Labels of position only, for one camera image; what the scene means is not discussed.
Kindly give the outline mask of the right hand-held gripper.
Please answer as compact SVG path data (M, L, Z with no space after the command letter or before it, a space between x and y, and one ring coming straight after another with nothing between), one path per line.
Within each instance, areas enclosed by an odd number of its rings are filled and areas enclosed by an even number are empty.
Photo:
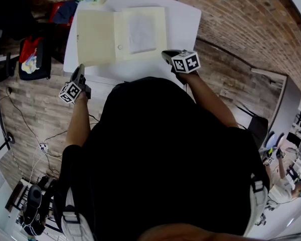
M186 84L179 74L189 74L200 68L198 53L187 50L164 50L162 58L171 65L171 72L175 74L181 84Z

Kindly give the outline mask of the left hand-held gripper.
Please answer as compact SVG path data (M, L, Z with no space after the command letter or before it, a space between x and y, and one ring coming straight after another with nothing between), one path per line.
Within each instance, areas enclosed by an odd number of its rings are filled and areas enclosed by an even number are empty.
M80 64L66 82L59 93L59 97L67 104L74 104L81 92L85 92L88 99L91 98L91 88L86 84L85 66Z

